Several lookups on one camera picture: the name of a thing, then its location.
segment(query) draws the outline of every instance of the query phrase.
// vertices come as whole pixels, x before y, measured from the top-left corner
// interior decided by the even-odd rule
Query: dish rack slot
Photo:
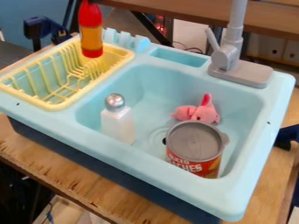
[[[106,43],[103,50],[101,57],[88,59],[81,53],[80,39],[74,38],[7,73],[0,88],[43,109],[63,109],[134,56]]]

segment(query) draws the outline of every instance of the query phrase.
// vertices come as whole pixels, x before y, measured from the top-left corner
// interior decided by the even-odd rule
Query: red bottle
[[[103,54],[101,42],[101,10],[97,3],[83,0],[79,7],[78,22],[83,55],[97,58]]]

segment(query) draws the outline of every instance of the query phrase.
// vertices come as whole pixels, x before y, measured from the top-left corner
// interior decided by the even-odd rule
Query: faucet
[[[240,60],[246,8],[247,0],[232,0],[230,19],[221,46],[219,46],[212,30],[210,28],[205,30],[206,37],[214,51],[208,73],[211,76],[250,87],[265,88],[273,69],[269,66]]]

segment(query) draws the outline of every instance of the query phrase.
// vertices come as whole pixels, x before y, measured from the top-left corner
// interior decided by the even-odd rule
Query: can
[[[186,121],[173,126],[166,135],[166,160],[203,178],[217,178],[226,134],[214,126]]]

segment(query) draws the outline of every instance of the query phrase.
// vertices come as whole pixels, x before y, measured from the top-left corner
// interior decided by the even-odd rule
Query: white shaker
[[[106,108],[101,111],[101,132],[127,144],[136,140],[131,107],[125,105],[121,94],[110,94],[105,99]]]

